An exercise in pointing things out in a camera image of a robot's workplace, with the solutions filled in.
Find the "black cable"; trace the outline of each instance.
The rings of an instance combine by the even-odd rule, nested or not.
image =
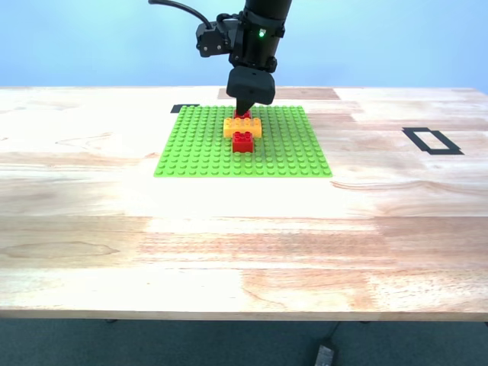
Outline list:
[[[329,334],[327,335],[325,340],[332,341],[332,337],[334,336],[334,334],[336,333],[336,330],[338,329],[338,327],[341,324],[342,324],[342,322],[335,322],[335,325],[333,326],[332,330],[329,332]]]
[[[187,5],[180,4],[179,2],[172,2],[171,0],[149,0],[148,3],[150,3],[151,5],[154,5],[154,4],[156,4],[156,5],[167,5],[167,6],[172,6],[173,8],[178,8],[178,9],[184,10],[187,13],[190,13],[190,14],[194,15],[195,17],[197,17],[198,19],[200,19],[201,21],[203,21],[205,24],[205,27],[207,27],[207,29],[213,28],[212,24],[210,24],[208,19],[206,19],[200,12],[196,11],[193,8],[190,8]]]

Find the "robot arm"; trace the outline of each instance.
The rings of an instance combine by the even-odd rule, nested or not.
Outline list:
[[[284,36],[284,22],[291,0],[246,0],[238,14],[219,14],[209,22],[201,13],[169,0],[149,0],[169,5],[200,18],[197,49],[202,57],[229,54],[233,69],[227,94],[236,99],[237,113],[243,115],[254,103],[271,104],[275,98],[272,73],[278,64],[275,53]]]

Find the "black rectangle outline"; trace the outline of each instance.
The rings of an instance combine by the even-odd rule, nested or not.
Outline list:
[[[446,145],[447,149],[431,149],[416,132],[430,132],[439,141]],[[464,155],[461,148],[450,141],[441,131],[432,131],[428,127],[404,127],[403,133],[422,151],[426,151],[430,155]]]

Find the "yellow lego brick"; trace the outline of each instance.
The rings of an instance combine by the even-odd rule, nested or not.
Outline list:
[[[262,136],[262,126],[260,118],[226,118],[223,121],[223,137],[232,138],[235,132],[252,133],[252,137],[260,138]]]

